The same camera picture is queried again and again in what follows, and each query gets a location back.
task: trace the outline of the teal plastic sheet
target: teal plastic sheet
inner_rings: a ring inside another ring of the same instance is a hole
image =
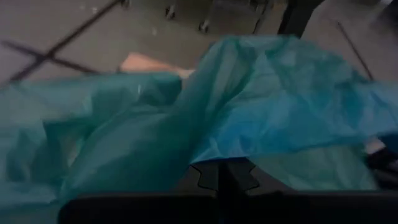
[[[296,189],[375,189],[361,144],[398,130],[397,94],[290,37],[225,38],[183,90],[171,73],[13,83],[0,219],[54,222],[78,195],[168,190],[189,164],[232,157]]]

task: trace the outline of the caster wheel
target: caster wheel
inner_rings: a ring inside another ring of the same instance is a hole
[[[169,6],[166,8],[166,13],[165,13],[166,19],[174,19],[175,17],[175,12],[174,12],[174,7]]]
[[[120,2],[122,8],[129,9],[131,7],[131,0],[123,0]]]
[[[198,30],[204,34],[207,34],[207,32],[209,31],[209,25],[207,22],[201,22],[199,24]]]

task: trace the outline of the crumpled plastic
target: crumpled plastic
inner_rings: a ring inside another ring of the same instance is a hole
[[[86,193],[168,190],[189,164],[232,157],[297,189],[375,189],[361,143],[397,132],[397,94],[293,37],[227,37],[184,89],[166,72],[14,83],[0,90],[0,218]],[[333,159],[298,171],[319,156]]]

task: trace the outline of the plastic bag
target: plastic bag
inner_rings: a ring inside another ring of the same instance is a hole
[[[398,130],[397,93],[286,37],[218,42],[183,90],[169,73],[14,84],[0,91],[8,108],[0,115],[0,212],[9,218],[85,193],[167,190],[192,162],[260,163],[359,144]],[[352,174],[367,172],[359,157],[336,155],[359,167]]]

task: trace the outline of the gray floor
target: gray floor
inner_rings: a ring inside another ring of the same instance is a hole
[[[364,67],[337,26],[347,30],[375,79],[398,80],[398,35],[379,16],[387,5],[359,4],[360,0],[326,0],[319,6],[303,39],[340,54],[362,74]],[[11,40],[45,52],[110,0],[13,0],[0,1],[0,40]],[[129,52],[140,52],[159,60],[193,68],[208,46],[227,34],[250,34],[256,18],[220,10],[210,33],[197,32],[209,0],[180,1],[174,21],[164,19],[164,0],[133,0],[133,7],[116,6],[57,56],[101,72],[115,71]],[[260,34],[275,34],[285,4],[278,1]],[[32,63],[34,58],[0,45],[0,82]],[[80,72],[45,62],[26,80],[74,77]]]

